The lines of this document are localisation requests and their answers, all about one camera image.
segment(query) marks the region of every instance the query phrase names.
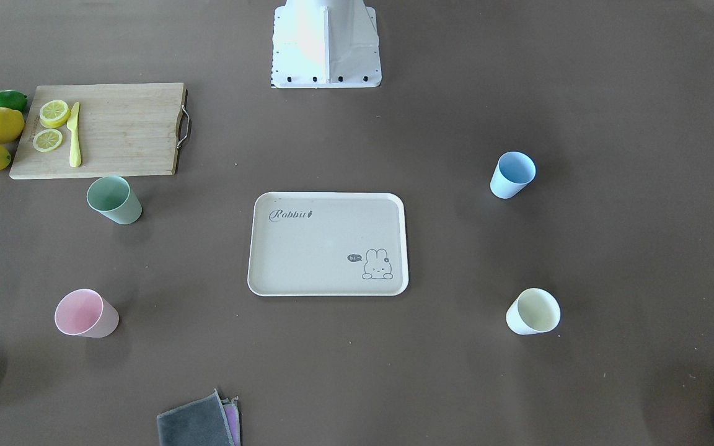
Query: lemon slice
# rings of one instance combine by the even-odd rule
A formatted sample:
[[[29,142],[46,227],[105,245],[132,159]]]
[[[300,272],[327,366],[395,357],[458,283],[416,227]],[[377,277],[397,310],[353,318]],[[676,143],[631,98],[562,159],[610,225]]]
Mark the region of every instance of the lemon slice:
[[[35,135],[32,147],[38,152],[51,152],[62,144],[62,132],[56,129],[46,129]]]
[[[46,102],[40,107],[40,124],[47,129],[56,129],[65,124],[68,116],[71,116],[71,109],[68,108],[67,102],[60,99]]]

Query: bunny illustration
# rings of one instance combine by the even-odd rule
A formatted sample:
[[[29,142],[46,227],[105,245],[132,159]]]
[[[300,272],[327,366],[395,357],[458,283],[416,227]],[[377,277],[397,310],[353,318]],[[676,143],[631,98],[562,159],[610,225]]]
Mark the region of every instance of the bunny illustration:
[[[393,266],[384,249],[369,249],[365,253],[363,279],[393,279]]]

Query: green cup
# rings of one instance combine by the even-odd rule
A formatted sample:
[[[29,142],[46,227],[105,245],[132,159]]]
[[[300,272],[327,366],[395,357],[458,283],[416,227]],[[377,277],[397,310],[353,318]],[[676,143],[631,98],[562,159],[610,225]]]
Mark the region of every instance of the green cup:
[[[128,181],[119,176],[105,176],[87,189],[87,203],[115,223],[128,225],[142,215],[142,205]]]

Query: green lime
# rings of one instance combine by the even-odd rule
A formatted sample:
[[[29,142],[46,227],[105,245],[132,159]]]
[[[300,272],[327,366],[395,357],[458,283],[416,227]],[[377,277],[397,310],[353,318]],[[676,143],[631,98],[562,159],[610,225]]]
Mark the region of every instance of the green lime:
[[[0,91],[0,107],[23,111],[26,108],[26,94],[16,90]]]

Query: knife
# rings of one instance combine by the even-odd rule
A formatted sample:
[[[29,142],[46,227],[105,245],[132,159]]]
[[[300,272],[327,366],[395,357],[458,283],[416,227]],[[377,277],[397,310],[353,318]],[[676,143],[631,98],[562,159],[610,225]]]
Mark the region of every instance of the knife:
[[[79,102],[71,108],[71,116],[66,125],[71,131],[71,167],[79,167],[82,165],[82,152],[79,150]]]

